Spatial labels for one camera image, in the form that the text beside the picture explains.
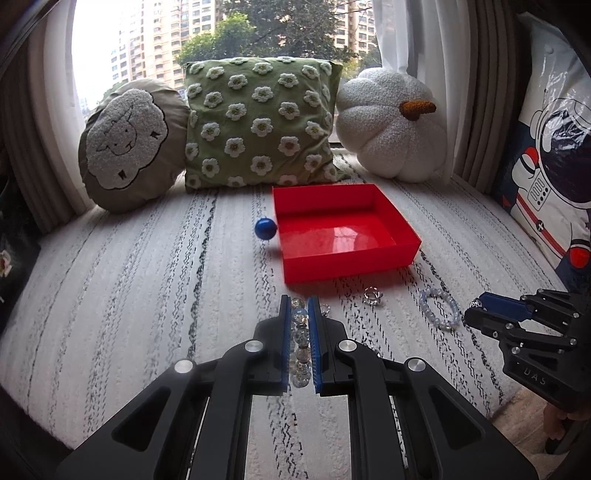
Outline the person right hand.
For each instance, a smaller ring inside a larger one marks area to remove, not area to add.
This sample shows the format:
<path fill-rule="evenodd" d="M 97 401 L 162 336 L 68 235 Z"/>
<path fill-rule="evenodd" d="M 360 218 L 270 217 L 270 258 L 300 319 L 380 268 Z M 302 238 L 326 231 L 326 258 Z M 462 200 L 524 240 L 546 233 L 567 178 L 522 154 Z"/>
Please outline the person right hand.
<path fill-rule="evenodd" d="M 591 417 L 590 407 L 587 406 L 576 412 L 567 413 L 551 403 L 547 403 L 543 410 L 544 433 L 552 440 L 561 439 L 565 435 L 563 422 L 567 419 L 573 421 L 587 421 Z"/>

